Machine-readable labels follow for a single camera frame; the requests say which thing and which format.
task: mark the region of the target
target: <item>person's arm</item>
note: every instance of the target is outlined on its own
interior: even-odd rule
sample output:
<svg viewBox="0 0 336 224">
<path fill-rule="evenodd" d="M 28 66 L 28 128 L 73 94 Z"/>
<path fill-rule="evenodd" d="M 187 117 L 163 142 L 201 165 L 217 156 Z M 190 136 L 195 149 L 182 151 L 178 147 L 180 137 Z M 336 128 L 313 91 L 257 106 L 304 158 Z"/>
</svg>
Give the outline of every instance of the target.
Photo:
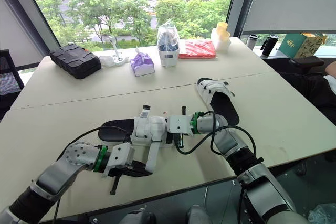
<svg viewBox="0 0 336 224">
<path fill-rule="evenodd" d="M 336 78 L 336 61 L 327 65 L 327 67 L 325 68 L 325 72 L 329 74 L 330 76 L 333 76 Z"/>
</svg>

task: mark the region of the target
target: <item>yellow cup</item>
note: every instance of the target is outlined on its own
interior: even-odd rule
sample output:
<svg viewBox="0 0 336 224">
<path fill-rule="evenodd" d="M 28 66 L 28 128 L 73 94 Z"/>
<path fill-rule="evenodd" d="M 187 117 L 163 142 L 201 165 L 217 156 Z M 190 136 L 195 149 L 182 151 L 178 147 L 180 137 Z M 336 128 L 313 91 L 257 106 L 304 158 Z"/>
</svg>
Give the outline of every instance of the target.
<svg viewBox="0 0 336 224">
<path fill-rule="evenodd" d="M 230 38 L 230 33 L 228 31 L 225 31 L 224 33 L 219 35 L 219 41 L 225 42 L 229 40 Z"/>
<path fill-rule="evenodd" d="M 226 22 L 218 22 L 217 23 L 217 34 L 218 35 L 224 35 L 227 29 L 227 23 Z"/>
</svg>

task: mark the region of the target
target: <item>purple tissue box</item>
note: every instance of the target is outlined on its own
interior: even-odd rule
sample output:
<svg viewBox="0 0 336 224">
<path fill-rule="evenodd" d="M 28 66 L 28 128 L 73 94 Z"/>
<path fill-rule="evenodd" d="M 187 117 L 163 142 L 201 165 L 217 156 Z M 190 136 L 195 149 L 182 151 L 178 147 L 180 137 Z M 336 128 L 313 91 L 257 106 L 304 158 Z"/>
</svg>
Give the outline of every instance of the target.
<svg viewBox="0 0 336 224">
<path fill-rule="evenodd" d="M 154 63 L 148 54 L 138 52 L 134 59 L 131 59 L 131 66 L 135 76 L 144 76 L 145 74 L 154 73 Z"/>
</svg>

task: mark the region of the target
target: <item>green ring joint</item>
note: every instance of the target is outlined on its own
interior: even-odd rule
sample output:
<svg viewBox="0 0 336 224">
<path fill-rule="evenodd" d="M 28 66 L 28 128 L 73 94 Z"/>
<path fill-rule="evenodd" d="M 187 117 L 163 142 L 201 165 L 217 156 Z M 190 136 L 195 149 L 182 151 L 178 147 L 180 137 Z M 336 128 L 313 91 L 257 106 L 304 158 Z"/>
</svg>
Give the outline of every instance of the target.
<svg viewBox="0 0 336 224">
<path fill-rule="evenodd" d="M 98 171 L 99 166 L 100 166 L 106 152 L 107 152 L 107 146 L 103 146 L 100 150 L 100 154 L 99 154 L 98 160 L 96 162 L 96 165 L 94 166 L 94 170 L 93 170 L 94 173 L 96 173 Z"/>
<path fill-rule="evenodd" d="M 197 130 L 197 118 L 199 118 L 199 114 L 200 114 L 200 111 L 195 112 L 194 120 L 190 122 L 190 124 L 193 126 L 194 134 L 200 134 L 200 132 L 198 132 Z"/>
</svg>

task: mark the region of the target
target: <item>white slipper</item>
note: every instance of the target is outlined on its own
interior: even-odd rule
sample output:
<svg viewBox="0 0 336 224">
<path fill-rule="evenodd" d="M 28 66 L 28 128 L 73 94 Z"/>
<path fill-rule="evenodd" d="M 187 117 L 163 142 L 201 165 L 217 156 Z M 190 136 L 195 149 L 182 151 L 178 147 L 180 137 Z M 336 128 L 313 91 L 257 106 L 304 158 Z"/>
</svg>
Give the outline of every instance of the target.
<svg viewBox="0 0 336 224">
<path fill-rule="evenodd" d="M 237 125 L 239 116 L 230 100 L 234 94 L 227 85 L 227 82 L 201 78 L 197 82 L 197 90 L 209 110 L 225 117 L 228 125 Z"/>
</svg>

